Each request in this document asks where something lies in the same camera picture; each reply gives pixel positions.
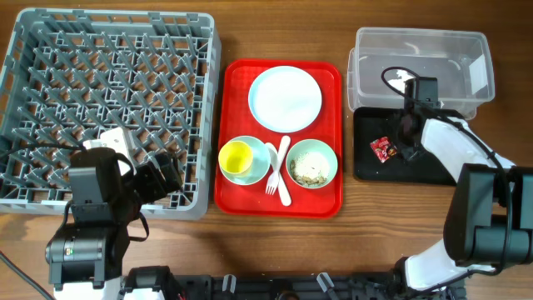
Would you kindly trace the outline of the red snack wrapper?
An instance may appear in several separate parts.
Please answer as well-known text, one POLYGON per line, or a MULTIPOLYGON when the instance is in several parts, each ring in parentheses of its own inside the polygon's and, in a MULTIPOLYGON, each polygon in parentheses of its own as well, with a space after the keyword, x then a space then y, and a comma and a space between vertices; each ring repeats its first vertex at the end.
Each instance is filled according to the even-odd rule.
POLYGON ((370 147, 381 163, 397 155, 397 149, 389 137, 380 137, 372 141, 370 147))

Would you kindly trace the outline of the yellow plastic cup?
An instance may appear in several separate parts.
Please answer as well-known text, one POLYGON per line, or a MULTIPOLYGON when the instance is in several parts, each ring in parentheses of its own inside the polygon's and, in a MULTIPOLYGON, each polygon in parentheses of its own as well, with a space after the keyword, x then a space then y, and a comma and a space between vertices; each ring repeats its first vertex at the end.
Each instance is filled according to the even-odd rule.
POLYGON ((232 140, 221 148, 218 162, 222 171, 235 177, 244 177, 252 168, 252 148, 246 142, 232 140))

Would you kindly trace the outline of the small light blue plate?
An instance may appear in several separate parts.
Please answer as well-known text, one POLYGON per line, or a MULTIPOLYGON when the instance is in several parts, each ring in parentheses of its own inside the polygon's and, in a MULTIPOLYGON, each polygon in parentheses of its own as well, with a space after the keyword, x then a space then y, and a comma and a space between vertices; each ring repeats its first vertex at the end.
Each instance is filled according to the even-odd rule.
POLYGON ((270 154, 267 150, 266 144, 262 142, 261 140, 259 140, 258 138, 251 137, 251 136, 235 137, 232 140, 243 141, 252 148, 252 151, 253 151, 252 168, 251 168, 251 171, 246 176, 235 177, 227 172, 222 171, 219 166, 223 176, 227 180, 229 180, 231 183, 234 183, 236 185, 247 186, 247 185, 258 183, 260 180, 262 180, 266 176, 270 168, 271 159, 270 159, 270 154))

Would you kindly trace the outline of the light green bowl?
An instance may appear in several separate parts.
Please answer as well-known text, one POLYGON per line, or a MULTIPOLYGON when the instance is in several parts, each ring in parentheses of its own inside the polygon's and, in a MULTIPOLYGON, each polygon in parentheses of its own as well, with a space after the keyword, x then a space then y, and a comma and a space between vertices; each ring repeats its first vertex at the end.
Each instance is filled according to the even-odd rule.
POLYGON ((301 140, 286 155, 286 170, 291 180, 302 188, 327 186, 333 182, 338 168, 336 153, 321 140, 301 140))

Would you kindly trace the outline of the white plastic fork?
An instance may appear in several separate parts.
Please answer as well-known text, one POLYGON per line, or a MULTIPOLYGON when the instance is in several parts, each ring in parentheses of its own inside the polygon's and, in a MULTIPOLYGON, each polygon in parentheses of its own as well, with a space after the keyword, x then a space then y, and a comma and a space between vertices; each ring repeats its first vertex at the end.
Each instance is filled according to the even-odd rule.
POLYGON ((289 136, 283 136, 281 138, 279 149, 276 148, 269 142, 266 143, 266 147, 271 156, 271 167, 272 174, 269 176, 266 185, 266 194, 273 195, 277 190, 278 184, 280 182, 280 169, 283 163, 284 157, 290 145, 291 138, 289 136))

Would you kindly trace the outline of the rice and food scraps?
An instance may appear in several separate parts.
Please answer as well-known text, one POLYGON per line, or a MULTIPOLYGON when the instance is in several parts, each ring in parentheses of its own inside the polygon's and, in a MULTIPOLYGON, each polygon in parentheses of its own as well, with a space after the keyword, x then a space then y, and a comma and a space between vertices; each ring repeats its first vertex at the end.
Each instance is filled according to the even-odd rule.
POLYGON ((319 152, 305 152, 290 163, 293 179, 302 186, 321 186, 326 183, 330 167, 326 158, 319 152))

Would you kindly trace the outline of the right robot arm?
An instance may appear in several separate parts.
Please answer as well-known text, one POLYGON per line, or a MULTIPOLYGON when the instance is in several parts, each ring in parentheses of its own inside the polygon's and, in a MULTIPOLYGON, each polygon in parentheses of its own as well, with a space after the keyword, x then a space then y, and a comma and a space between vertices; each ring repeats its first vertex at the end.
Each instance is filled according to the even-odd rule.
POLYGON ((482 142, 462 118, 441 110, 434 77, 415 75, 392 142, 407 162, 433 155, 456 183, 443 238, 404 261, 412 297, 473 274, 496 276, 532 262, 532 170, 517 167, 482 142))

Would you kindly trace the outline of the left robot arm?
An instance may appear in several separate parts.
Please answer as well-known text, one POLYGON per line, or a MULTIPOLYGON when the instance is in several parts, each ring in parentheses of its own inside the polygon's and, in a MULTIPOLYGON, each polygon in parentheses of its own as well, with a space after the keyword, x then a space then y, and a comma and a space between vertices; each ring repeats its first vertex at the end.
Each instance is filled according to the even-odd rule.
POLYGON ((177 157, 160 152, 151 161, 129 165, 109 147, 82 150, 71 158, 72 198, 63 221, 47 244, 49 282, 56 298, 116 299, 121 292, 122 260, 134 237, 129 223, 141 220, 142 205, 182 188, 177 157))

